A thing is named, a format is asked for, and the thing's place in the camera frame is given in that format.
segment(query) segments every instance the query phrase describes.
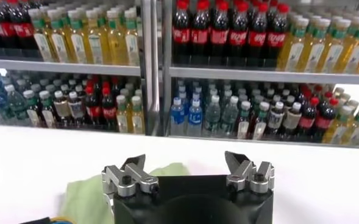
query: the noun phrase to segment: white surface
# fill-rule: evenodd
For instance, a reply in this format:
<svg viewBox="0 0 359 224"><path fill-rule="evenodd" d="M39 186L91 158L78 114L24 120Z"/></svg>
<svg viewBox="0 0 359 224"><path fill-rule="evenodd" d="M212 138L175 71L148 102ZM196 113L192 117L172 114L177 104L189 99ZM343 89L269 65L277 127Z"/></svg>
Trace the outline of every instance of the white surface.
<svg viewBox="0 0 359 224"><path fill-rule="evenodd" d="M224 151L275 166L274 224L359 223L359 149L0 127L0 223L55 216L70 181L147 154L145 171L184 163L227 174Z"/></svg>

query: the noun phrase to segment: red label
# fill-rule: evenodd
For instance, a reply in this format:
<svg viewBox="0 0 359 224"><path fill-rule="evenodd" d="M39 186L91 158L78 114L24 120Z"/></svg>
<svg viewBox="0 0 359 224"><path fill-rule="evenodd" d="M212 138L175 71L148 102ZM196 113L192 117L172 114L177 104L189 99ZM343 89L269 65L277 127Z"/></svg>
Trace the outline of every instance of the red label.
<svg viewBox="0 0 359 224"><path fill-rule="evenodd" d="M191 42L196 44L204 44L208 41L208 30L192 30Z"/></svg>
<svg viewBox="0 0 359 224"><path fill-rule="evenodd" d="M319 128L323 128L323 129L328 129L331 125L331 121L330 119L324 119L323 117L317 117L315 124L317 127Z"/></svg>
<svg viewBox="0 0 359 224"><path fill-rule="evenodd" d="M213 44L225 44L228 39L228 30L211 30L211 42Z"/></svg>
<svg viewBox="0 0 359 224"><path fill-rule="evenodd" d="M268 33L267 45L270 47L282 47L283 41L285 40L284 33Z"/></svg>
<svg viewBox="0 0 359 224"><path fill-rule="evenodd" d="M172 28L172 35L174 37L175 42L187 43L190 40L190 29L178 30L178 29Z"/></svg>
<svg viewBox="0 0 359 224"><path fill-rule="evenodd" d="M246 43L247 32L231 31L229 34L230 45L243 45Z"/></svg>
<svg viewBox="0 0 359 224"><path fill-rule="evenodd" d="M0 23L0 36L12 37L15 35L14 25L12 23Z"/></svg>
<svg viewBox="0 0 359 224"><path fill-rule="evenodd" d="M262 47L266 40L266 33L257 33L250 31L248 43L253 47Z"/></svg>
<svg viewBox="0 0 359 224"><path fill-rule="evenodd" d="M314 119L301 117L299 121L299 125L303 128L310 128L312 127L314 121L315 121Z"/></svg>
<svg viewBox="0 0 359 224"><path fill-rule="evenodd" d="M103 109L104 111L104 117L106 119L114 119L116 117L116 112L117 109L115 107L111 108L111 109Z"/></svg>
<svg viewBox="0 0 359 224"><path fill-rule="evenodd" d="M19 37L31 37L33 36L33 26L29 23L14 24L14 29Z"/></svg>
<svg viewBox="0 0 359 224"><path fill-rule="evenodd" d="M99 117L101 115L100 107L87 107L87 113L90 117Z"/></svg>

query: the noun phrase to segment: green cloth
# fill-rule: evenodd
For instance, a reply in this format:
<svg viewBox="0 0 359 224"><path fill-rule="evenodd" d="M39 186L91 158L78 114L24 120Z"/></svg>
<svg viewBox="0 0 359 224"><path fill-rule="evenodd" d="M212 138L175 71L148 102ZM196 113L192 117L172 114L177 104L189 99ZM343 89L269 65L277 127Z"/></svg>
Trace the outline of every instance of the green cloth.
<svg viewBox="0 0 359 224"><path fill-rule="evenodd" d="M151 172L153 176L187 176L182 163L172 163ZM69 183L60 215L76 224L113 224L114 220L103 197L101 175Z"/></svg>

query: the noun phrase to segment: clear plastic bottle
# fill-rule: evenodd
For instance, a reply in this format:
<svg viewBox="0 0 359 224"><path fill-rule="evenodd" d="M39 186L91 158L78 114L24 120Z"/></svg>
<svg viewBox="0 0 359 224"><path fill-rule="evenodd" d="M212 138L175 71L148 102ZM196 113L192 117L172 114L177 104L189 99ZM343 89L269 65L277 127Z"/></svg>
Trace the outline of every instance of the clear plastic bottle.
<svg viewBox="0 0 359 224"><path fill-rule="evenodd" d="M170 135L183 136L185 134L185 108L179 97L174 98L170 111Z"/></svg>

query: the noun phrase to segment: metal shelf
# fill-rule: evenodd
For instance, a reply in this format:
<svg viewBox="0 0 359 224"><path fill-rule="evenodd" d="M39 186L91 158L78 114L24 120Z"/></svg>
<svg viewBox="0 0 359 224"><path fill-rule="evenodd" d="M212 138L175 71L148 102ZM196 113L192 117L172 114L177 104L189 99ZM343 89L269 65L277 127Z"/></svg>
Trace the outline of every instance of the metal shelf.
<svg viewBox="0 0 359 224"><path fill-rule="evenodd" d="M12 70L140 76L138 66L86 65L40 61L0 60L0 68Z"/></svg>
<svg viewBox="0 0 359 224"><path fill-rule="evenodd" d="M170 67L171 77L262 82L359 84L359 75Z"/></svg>

